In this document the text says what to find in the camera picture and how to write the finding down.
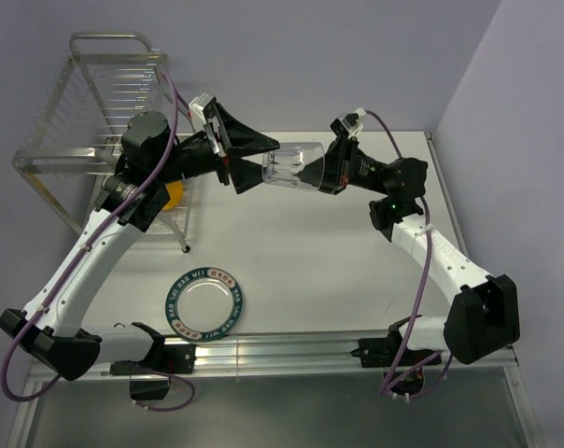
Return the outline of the clear glass cup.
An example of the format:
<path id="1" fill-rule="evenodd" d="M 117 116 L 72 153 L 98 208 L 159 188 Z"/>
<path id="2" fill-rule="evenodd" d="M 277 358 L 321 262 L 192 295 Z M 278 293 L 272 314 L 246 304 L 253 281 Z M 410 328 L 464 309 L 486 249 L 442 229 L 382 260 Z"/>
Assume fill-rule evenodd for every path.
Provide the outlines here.
<path id="1" fill-rule="evenodd" d="M 295 174 L 304 164 L 318 157 L 325 158 L 325 149 L 319 142 L 281 143 L 280 149 L 263 155 L 263 182 L 275 187 L 299 189 Z"/>

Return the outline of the yellow plastic bowl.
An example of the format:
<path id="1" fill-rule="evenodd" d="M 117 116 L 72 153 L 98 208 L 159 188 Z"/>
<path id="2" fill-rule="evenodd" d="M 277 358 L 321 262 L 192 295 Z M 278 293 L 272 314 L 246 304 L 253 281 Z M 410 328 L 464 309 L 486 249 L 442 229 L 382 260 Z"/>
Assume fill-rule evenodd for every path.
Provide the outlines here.
<path id="1" fill-rule="evenodd" d="M 181 181 L 176 181 L 168 183 L 166 185 L 166 191 L 169 196 L 168 202 L 163 206 L 163 211 L 169 211 L 178 207 L 184 194 L 184 186 Z"/>

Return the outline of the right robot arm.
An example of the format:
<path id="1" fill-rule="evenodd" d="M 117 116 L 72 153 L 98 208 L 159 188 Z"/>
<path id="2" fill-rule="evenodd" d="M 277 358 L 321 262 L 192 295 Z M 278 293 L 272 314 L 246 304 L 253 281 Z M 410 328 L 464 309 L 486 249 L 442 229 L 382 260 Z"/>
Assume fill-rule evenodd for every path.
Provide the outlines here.
<path id="1" fill-rule="evenodd" d="M 431 221 L 431 170 L 380 133 L 236 139 L 228 216 L 250 333 L 388 329 L 388 355 L 471 364 L 520 335 L 517 292 Z"/>

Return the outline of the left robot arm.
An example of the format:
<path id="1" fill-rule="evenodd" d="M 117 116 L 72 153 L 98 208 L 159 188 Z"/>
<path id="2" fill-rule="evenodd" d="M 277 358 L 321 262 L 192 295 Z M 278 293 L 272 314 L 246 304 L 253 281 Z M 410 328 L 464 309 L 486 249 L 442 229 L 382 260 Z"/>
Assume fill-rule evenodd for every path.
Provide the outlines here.
<path id="1" fill-rule="evenodd" d="M 84 329 L 85 314 L 121 257 L 169 201 L 169 183 L 214 173 L 237 193 L 261 182 L 251 157 L 279 149 L 277 140 L 207 106 L 202 131 L 179 140 L 176 124 L 158 111 L 133 116 L 123 133 L 115 174 L 108 177 L 86 227 L 58 271 L 21 309 L 7 309 L 0 328 L 59 377 L 74 381 L 98 363 L 133 362 L 155 372 L 165 361 L 164 338 L 134 322 Z"/>

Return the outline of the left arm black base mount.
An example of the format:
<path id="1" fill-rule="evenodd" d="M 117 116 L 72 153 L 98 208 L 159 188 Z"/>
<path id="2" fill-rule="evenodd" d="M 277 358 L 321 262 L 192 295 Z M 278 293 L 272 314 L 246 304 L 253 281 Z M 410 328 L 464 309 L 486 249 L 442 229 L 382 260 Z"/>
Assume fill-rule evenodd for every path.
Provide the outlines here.
<path id="1" fill-rule="evenodd" d="M 192 404 L 196 397 L 195 385 L 184 374 L 193 373 L 196 359 L 194 344 L 167 344 L 157 360 L 148 365 L 140 361 L 118 361 L 109 368 L 111 376 L 129 376 L 129 396 L 134 407 L 144 412 L 170 413 Z M 175 385 L 188 389 L 188 397 L 180 404 L 160 407 L 153 401 L 166 398 Z"/>

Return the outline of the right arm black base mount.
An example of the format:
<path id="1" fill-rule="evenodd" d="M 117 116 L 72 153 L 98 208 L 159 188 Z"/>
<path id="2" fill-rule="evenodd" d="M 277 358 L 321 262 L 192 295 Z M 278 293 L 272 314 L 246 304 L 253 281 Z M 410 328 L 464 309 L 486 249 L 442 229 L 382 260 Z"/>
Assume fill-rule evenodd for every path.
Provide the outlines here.
<path id="1" fill-rule="evenodd" d="M 358 346 L 350 352 L 352 357 L 360 360 L 363 369 L 384 368 L 384 377 L 388 376 L 388 370 L 394 360 L 401 342 L 394 337 L 384 338 L 362 338 L 358 340 Z M 402 354 L 399 368 L 412 368 L 415 364 L 429 359 L 428 365 L 436 366 L 442 362 L 441 355 L 432 350 L 422 349 L 412 351 L 408 348 Z M 395 384 L 390 391 L 392 394 L 407 398 L 420 393 L 425 384 L 424 364 L 416 370 L 408 373 L 402 380 Z"/>

